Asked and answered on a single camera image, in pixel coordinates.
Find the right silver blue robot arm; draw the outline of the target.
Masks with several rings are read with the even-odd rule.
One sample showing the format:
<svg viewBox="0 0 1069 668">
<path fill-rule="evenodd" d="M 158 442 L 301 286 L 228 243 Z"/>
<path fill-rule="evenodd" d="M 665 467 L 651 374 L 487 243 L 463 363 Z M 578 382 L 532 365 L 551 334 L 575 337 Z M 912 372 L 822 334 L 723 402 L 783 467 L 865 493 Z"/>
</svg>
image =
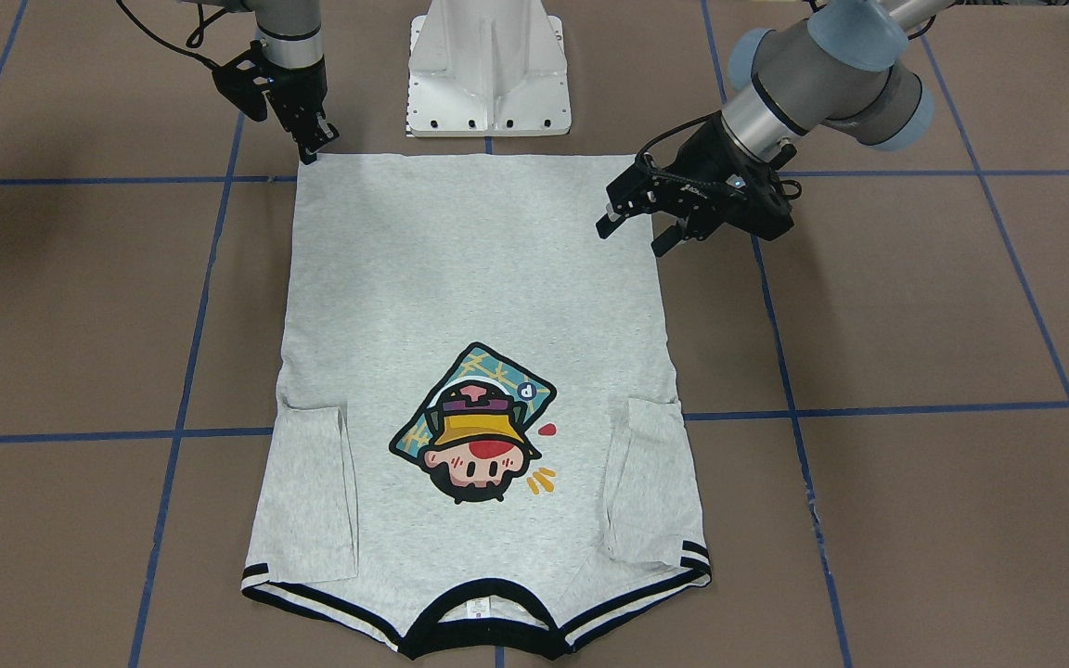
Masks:
<svg viewBox="0 0 1069 668">
<path fill-rule="evenodd" d="M 224 1 L 259 37 L 213 84 L 255 122 L 275 114 L 303 164 L 338 138 L 316 1 Z M 539 1 L 433 1 L 410 24 L 405 127 L 416 138 L 564 135 L 572 125 L 559 19 Z"/>
</svg>

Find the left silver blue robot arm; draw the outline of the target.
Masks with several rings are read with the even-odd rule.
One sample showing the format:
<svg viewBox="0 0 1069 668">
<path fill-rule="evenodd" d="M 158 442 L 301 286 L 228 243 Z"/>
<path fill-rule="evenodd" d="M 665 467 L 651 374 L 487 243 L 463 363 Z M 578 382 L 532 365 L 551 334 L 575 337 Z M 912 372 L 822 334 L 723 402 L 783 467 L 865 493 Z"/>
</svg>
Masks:
<svg viewBox="0 0 1069 668">
<path fill-rule="evenodd" d="M 672 219 L 650 244 L 659 257 L 721 226 L 762 240 L 788 233 L 802 188 L 780 171 L 799 139 L 826 127 L 862 147 L 895 151 L 928 130 L 932 93 L 902 57 L 946 9 L 946 1 L 828 1 L 786 29 L 745 33 L 727 62 L 734 95 L 672 128 L 687 139 L 671 164 L 659 165 L 650 145 L 636 153 L 607 185 L 599 237 L 644 214 Z"/>
</svg>

